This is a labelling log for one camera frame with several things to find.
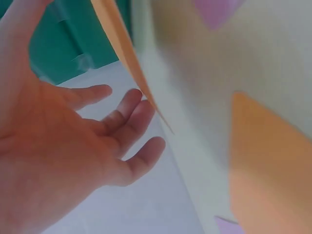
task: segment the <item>teal wall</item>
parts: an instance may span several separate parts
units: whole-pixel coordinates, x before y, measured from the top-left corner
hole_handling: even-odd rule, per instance
[[[11,2],[1,0],[0,17]],[[131,34],[130,0],[116,2]],[[33,71],[54,84],[118,60],[90,0],[50,4],[32,37],[29,54]]]

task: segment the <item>palm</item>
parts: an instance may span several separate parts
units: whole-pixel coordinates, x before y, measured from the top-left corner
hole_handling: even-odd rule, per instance
[[[44,8],[41,0],[15,0],[0,21],[0,178],[14,175],[0,188],[8,191],[0,194],[0,210],[12,210],[1,201],[13,196],[15,206],[24,207],[12,214],[15,226],[30,230],[52,224],[102,185],[133,183],[164,149],[156,137],[130,160],[121,160],[154,115],[139,90],[129,91],[115,111],[95,121],[75,110],[110,95],[109,86],[66,89],[35,77],[27,47]]]

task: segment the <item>purple paper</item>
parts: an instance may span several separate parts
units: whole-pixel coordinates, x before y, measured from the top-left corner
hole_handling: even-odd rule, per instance
[[[243,229],[236,223],[226,221],[215,217],[216,223],[220,229],[220,234],[245,234]]]
[[[245,0],[193,0],[205,22],[212,29],[225,23]]]

